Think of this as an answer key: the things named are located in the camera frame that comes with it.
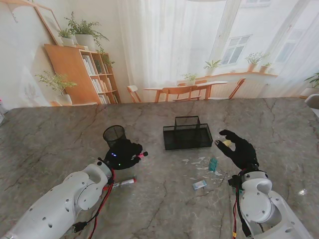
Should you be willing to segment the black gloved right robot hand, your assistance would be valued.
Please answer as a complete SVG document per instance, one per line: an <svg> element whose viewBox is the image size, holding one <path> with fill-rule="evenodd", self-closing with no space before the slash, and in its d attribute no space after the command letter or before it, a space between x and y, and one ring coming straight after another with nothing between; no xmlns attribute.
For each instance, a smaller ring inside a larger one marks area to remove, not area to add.
<svg viewBox="0 0 319 239"><path fill-rule="evenodd" d="M226 129L220 131L219 134L225 136L226 140L235 144L235 150L233 151L220 140L214 142L224 155L229 157L239 169L258 170L259 163L256 150L251 143Z"/></svg>

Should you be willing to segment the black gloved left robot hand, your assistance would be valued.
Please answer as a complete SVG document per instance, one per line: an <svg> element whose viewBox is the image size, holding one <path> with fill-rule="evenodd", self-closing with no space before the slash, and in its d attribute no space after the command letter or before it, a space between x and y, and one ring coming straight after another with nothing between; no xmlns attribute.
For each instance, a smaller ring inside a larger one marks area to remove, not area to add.
<svg viewBox="0 0 319 239"><path fill-rule="evenodd" d="M120 139L107 152L104 162L114 170L123 170L133 167L141 158L143 147L132 143L128 139Z"/></svg>

